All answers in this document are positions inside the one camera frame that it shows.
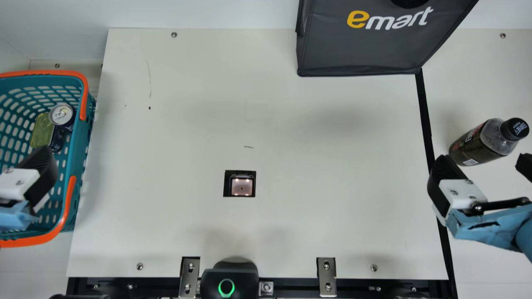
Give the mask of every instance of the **green led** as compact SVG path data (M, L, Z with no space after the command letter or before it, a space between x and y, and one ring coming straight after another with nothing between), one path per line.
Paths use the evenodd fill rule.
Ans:
M230 283L231 283L231 286L232 286L231 291L230 291L229 293L227 293L227 294L224 293L224 292L222 291L222 284L223 284L224 281L228 281L228 282L230 282ZM231 295L233 294L234 291L235 291L235 283L232 282L232 280L229 279L229 278L226 278L226 279L222 280L222 281L218 284L218 293L220 293L220 296L222 296L222 298L229 298L229 297L231 297Z

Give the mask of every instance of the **square cutout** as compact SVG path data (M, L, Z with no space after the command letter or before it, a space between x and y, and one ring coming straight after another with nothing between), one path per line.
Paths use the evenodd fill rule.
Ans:
M255 197L256 171L226 170L224 197Z

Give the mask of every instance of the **teal plastic basket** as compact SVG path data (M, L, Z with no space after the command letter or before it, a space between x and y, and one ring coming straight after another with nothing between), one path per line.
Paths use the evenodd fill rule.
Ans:
M26 230L0 232L0 247L45 243L60 231L74 229L96 101L87 79L73 71L24 71L0 74L0 169L15 167L31 153L30 137L38 114L58 103L76 111L72 133L54 153L59 169L50 198Z

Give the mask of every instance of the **plastic bottle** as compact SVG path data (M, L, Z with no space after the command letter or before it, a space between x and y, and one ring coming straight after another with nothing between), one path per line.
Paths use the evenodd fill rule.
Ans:
M520 118L492 118L453 142L449 155L460 166L486 163L509 155L529 131L528 124Z

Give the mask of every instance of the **black shopping bag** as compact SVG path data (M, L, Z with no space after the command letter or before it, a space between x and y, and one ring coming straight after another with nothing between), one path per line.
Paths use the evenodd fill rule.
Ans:
M478 0L300 0L297 73L417 73Z

